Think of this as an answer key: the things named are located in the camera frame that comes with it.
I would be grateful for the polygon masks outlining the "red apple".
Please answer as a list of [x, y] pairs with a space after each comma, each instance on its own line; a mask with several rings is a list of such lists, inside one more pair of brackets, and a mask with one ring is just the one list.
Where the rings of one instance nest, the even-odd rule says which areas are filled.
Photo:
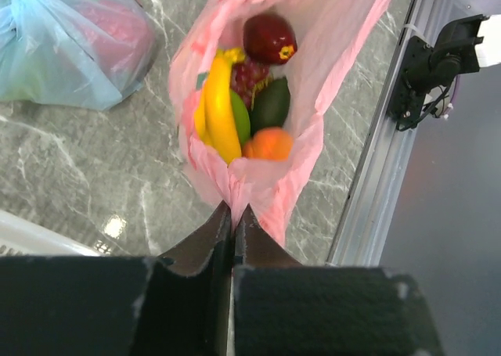
[[243, 25], [243, 48], [253, 61], [283, 65], [297, 52], [294, 29], [281, 15], [259, 13]]

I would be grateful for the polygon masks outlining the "green avocado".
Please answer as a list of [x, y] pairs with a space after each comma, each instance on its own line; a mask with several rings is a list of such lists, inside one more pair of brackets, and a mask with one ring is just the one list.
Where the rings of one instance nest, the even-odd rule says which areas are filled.
[[288, 81], [285, 77], [275, 79], [254, 98], [250, 112], [251, 135], [265, 128], [281, 128], [285, 124], [289, 110]]

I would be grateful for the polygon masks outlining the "orange peach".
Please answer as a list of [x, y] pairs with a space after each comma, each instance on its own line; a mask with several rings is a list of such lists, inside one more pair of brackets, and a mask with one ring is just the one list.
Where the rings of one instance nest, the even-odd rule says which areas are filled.
[[287, 160], [294, 144], [290, 134], [282, 128], [264, 128], [257, 131], [243, 147], [243, 156], [260, 160]]

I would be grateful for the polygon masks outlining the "red grape bunch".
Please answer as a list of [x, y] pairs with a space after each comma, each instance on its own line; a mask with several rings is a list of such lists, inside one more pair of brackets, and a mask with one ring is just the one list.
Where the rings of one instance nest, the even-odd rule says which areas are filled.
[[271, 80], [270, 66], [246, 58], [232, 66], [230, 88], [243, 100], [248, 110], [257, 92], [260, 92]]

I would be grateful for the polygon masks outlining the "yellow banana bunch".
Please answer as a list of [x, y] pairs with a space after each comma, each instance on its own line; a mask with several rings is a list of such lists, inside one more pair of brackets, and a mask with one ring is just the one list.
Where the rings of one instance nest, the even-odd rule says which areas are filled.
[[194, 114], [199, 139], [213, 147], [227, 164], [242, 156], [232, 111], [230, 83], [232, 66], [244, 59], [241, 48], [219, 49], [216, 52]]

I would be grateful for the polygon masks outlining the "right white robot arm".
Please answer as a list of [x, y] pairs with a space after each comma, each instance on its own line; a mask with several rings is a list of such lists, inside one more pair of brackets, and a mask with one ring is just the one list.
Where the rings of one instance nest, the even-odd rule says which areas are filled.
[[500, 15], [478, 14], [447, 23], [428, 60], [431, 86], [500, 64]]

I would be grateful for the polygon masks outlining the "pink plastic bag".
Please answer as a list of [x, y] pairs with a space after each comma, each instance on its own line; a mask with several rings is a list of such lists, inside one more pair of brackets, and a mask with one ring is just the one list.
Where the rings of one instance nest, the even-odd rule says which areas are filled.
[[[323, 149], [324, 113], [391, 0], [208, 0], [171, 61], [168, 91], [186, 173], [207, 203], [229, 205], [238, 222], [250, 207], [260, 226], [285, 243], [290, 216]], [[194, 113], [219, 49], [242, 43], [246, 18], [274, 9], [293, 26], [298, 51], [282, 71], [294, 147], [284, 162], [240, 158], [227, 164], [198, 137]]]

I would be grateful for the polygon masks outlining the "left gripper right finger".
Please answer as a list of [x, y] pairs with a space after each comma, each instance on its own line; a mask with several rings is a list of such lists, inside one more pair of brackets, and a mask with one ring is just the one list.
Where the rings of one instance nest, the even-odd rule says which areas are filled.
[[250, 208], [235, 237], [236, 354], [443, 354], [412, 276], [389, 268], [305, 266]]

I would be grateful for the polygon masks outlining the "green starfruit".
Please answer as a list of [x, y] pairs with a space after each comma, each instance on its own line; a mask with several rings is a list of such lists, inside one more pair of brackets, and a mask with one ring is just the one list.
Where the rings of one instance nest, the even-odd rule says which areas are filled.
[[244, 147], [251, 138], [249, 113], [243, 100], [233, 90], [230, 90], [230, 100], [240, 146]]

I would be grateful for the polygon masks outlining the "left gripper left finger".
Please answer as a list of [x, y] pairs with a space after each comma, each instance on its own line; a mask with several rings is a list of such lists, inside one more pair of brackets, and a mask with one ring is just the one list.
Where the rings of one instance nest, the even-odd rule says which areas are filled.
[[225, 354], [231, 231], [221, 203], [157, 257], [3, 257], [2, 354]]

